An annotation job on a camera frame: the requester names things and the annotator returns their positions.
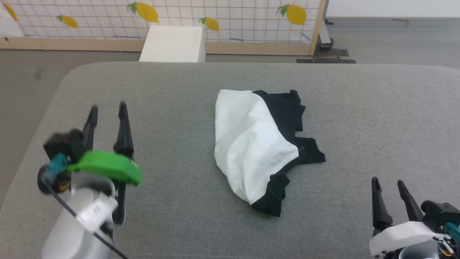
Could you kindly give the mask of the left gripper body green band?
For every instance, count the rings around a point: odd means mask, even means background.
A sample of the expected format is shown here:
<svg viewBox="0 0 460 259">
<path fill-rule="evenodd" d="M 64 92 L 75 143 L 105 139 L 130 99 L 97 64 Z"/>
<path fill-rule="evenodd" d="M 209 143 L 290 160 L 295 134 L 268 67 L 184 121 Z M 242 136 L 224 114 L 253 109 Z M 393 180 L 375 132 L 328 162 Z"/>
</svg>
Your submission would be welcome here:
<svg viewBox="0 0 460 259">
<path fill-rule="evenodd" d="M 117 152 L 89 150 L 71 157 L 67 165 L 67 172 L 85 172 L 89 175 L 106 177 L 112 181 L 138 185 L 142 183 L 143 172 L 133 159 L 133 150 Z"/>
</svg>

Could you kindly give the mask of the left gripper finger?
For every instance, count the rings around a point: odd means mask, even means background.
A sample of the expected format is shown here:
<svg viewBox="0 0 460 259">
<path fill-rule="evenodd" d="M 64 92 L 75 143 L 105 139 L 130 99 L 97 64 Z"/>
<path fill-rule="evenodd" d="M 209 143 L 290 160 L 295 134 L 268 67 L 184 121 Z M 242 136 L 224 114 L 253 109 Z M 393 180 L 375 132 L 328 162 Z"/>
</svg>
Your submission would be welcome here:
<svg viewBox="0 0 460 259">
<path fill-rule="evenodd" d="M 133 138 L 131 134 L 128 107 L 124 101 L 120 102 L 118 117 L 120 120 L 119 130 L 116 142 L 113 146 L 113 151 L 133 160 Z"/>
<path fill-rule="evenodd" d="M 87 121 L 82 130 L 82 144 L 84 152 L 93 150 L 94 131 L 98 122 L 98 107 L 93 105 L 88 115 Z"/>
</svg>

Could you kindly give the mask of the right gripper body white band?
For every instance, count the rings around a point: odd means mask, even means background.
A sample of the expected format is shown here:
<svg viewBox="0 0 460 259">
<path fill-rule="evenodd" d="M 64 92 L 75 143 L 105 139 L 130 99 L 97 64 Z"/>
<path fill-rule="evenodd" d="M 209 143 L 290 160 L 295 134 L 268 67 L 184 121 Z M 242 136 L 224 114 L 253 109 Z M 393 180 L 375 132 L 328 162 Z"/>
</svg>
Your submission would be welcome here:
<svg viewBox="0 0 460 259">
<path fill-rule="evenodd" d="M 422 222 L 409 221 L 386 228 L 369 242 L 371 256 L 377 259 L 450 258 L 446 242 L 450 236 L 436 233 Z"/>
</svg>

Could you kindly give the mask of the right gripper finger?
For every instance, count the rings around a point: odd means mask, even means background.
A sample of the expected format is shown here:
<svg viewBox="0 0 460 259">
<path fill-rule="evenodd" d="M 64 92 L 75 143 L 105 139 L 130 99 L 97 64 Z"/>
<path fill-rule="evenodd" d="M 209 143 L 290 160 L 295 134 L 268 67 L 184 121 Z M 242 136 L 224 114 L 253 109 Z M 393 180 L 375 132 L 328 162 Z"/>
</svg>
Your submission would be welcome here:
<svg viewBox="0 0 460 259">
<path fill-rule="evenodd" d="M 423 219 L 422 210 L 418 207 L 415 199 L 410 194 L 402 180 L 397 181 L 400 197 L 405 204 L 409 221 L 421 222 Z"/>
<path fill-rule="evenodd" d="M 372 221 L 375 231 L 384 231 L 393 224 L 382 198 L 382 188 L 377 177 L 372 178 Z"/>
</svg>

